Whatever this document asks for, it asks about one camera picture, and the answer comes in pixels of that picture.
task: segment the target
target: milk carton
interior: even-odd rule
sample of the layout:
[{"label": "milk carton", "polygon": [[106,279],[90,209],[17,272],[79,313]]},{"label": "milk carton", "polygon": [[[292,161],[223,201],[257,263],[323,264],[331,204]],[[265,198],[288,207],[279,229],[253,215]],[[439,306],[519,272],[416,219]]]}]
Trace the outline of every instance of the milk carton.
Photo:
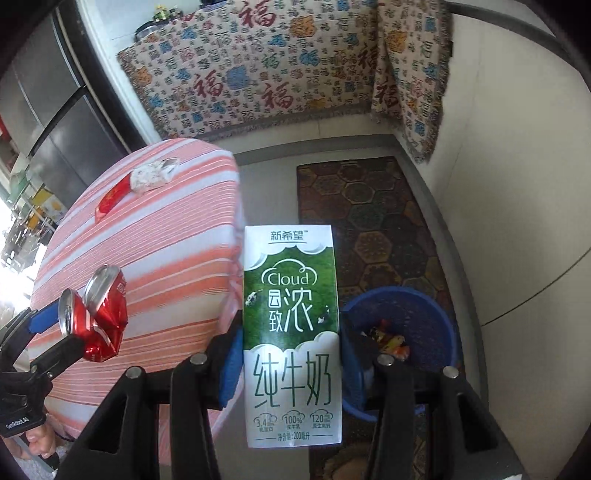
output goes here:
[{"label": "milk carton", "polygon": [[246,227],[243,322],[248,446],[340,443],[339,310],[329,225]]}]

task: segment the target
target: red soda can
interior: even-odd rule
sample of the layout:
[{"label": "red soda can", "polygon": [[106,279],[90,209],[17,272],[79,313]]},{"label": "red soda can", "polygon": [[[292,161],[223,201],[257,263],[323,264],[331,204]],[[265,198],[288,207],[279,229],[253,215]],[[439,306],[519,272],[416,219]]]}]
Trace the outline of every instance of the red soda can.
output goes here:
[{"label": "red soda can", "polygon": [[105,331],[90,316],[78,292],[71,288],[64,290],[57,312],[62,335],[75,335],[84,341],[84,359],[104,362],[118,353],[119,348],[115,349]]},{"label": "red soda can", "polygon": [[92,320],[93,336],[86,343],[86,352],[84,358],[91,362],[104,362],[109,358],[113,358],[119,353],[119,347],[115,348],[113,342],[109,338],[109,335],[96,323],[96,320]]},{"label": "red soda can", "polygon": [[84,304],[105,332],[127,325],[125,287],[123,272],[114,265],[99,267],[86,285]]}]

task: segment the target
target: pink striped tablecloth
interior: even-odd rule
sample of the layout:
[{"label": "pink striped tablecloth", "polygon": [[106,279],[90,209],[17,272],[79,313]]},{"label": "pink striped tablecloth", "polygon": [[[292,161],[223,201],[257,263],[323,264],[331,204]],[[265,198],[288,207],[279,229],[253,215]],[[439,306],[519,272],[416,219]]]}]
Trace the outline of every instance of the pink striped tablecloth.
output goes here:
[{"label": "pink striped tablecloth", "polygon": [[[134,167],[177,157],[171,183],[130,193],[95,223],[100,199]],[[225,332],[242,304],[239,256],[242,205],[238,169],[228,151],[199,140],[145,147],[102,174],[68,211],[51,239],[31,306],[43,308],[65,288],[83,291],[103,264],[122,268],[129,324],[119,355],[102,364],[79,361],[53,382],[50,414],[76,437],[123,372],[176,366]],[[29,345],[36,358],[61,338],[58,326]],[[168,411],[161,408],[161,461],[170,458]],[[210,412],[214,434],[222,422]]]}]

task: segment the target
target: floor mat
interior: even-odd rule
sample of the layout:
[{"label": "floor mat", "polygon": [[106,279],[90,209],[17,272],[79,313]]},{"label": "floor mat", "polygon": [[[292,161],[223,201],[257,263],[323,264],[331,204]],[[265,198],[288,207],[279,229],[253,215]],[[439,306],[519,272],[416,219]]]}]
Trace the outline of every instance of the floor mat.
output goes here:
[{"label": "floor mat", "polygon": [[[434,298],[457,332],[435,243],[394,157],[303,165],[297,178],[300,222],[332,225],[341,306],[372,288],[411,287]],[[425,429],[418,416],[415,480],[424,478]],[[310,448],[310,478],[329,480],[342,462],[363,455],[373,431],[343,412],[343,443]]]}]

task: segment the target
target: metal screw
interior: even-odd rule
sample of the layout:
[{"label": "metal screw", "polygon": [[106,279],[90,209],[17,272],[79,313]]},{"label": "metal screw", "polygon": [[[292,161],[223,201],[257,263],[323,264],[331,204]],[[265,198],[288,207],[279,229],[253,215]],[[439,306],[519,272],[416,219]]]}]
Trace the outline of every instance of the metal screw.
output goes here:
[{"label": "metal screw", "polygon": [[378,363],[385,367],[389,367],[390,365],[394,364],[394,357],[392,355],[388,355],[387,353],[381,353],[378,355]]},{"label": "metal screw", "polygon": [[460,376],[460,371],[456,367],[443,367],[443,375],[447,378],[457,378]]},{"label": "metal screw", "polygon": [[140,367],[129,367],[127,372],[125,372],[125,376],[127,378],[138,378],[142,374],[142,369]]},{"label": "metal screw", "polygon": [[207,362],[207,355],[205,353],[196,353],[189,360],[193,365],[204,365]]}]

